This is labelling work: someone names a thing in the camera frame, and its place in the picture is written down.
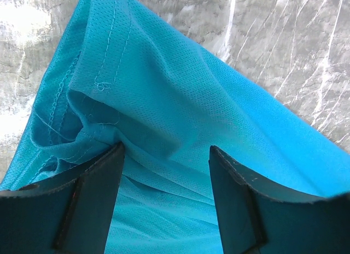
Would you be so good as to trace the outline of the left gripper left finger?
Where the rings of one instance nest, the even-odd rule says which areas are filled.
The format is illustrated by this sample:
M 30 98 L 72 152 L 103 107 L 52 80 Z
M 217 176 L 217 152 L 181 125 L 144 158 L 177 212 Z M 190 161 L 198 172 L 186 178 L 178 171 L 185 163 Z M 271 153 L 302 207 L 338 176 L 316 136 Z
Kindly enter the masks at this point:
M 104 253 L 122 143 L 58 175 L 1 191 L 1 253 Z

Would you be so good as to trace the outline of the teal t shirt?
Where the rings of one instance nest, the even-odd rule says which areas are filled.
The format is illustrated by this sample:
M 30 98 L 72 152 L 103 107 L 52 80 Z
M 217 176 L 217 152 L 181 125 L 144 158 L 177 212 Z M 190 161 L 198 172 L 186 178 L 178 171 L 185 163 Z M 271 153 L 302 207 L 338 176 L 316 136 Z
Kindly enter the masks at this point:
M 349 155 L 137 0 L 79 0 L 1 191 L 122 143 L 104 253 L 224 253 L 212 146 L 299 192 L 349 194 Z

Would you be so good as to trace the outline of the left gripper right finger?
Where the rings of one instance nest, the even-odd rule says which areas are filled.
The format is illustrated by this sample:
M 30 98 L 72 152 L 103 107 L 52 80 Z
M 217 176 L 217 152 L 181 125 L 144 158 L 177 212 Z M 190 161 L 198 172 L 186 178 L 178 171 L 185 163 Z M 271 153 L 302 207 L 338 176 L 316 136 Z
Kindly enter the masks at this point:
M 217 146 L 209 170 L 224 253 L 349 253 L 349 194 L 299 192 Z

